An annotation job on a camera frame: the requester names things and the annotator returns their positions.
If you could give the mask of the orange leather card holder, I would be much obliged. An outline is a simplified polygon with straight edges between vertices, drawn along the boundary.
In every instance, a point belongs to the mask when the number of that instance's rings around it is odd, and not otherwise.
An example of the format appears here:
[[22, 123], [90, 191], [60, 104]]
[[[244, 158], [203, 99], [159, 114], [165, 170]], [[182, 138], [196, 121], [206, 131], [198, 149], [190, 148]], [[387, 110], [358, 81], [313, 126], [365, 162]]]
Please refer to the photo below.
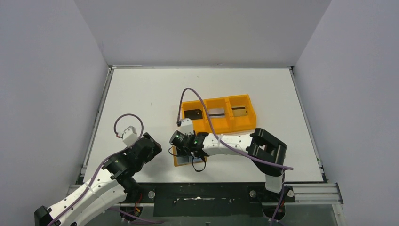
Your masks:
[[182, 156], [181, 154], [178, 154], [177, 149], [174, 146], [172, 146], [168, 152], [173, 156], [175, 167], [189, 165], [191, 163], [196, 164], [196, 163], [203, 162], [203, 160], [201, 160], [201, 158], [195, 158], [192, 156]]

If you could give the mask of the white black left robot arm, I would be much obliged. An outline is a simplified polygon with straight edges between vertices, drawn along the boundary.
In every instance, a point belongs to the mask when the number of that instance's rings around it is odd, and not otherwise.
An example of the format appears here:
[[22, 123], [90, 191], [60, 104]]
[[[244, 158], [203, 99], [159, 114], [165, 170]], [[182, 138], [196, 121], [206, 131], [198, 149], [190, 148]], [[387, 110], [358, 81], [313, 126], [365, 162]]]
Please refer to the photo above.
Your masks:
[[83, 226], [114, 204], [140, 196], [133, 176], [162, 151], [144, 133], [131, 147], [109, 156], [91, 179], [50, 207], [34, 212], [36, 226]]

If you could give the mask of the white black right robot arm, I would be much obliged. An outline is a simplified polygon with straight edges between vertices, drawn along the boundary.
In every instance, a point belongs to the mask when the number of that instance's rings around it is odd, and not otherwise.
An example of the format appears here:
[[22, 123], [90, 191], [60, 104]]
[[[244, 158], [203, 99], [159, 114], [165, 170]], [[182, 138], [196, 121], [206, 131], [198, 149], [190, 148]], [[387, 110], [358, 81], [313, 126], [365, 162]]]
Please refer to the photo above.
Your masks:
[[284, 172], [293, 169], [284, 166], [287, 145], [262, 128], [241, 135], [184, 134], [177, 130], [169, 143], [181, 153], [202, 160], [222, 154], [249, 158], [265, 175], [265, 189], [277, 194], [283, 189]]

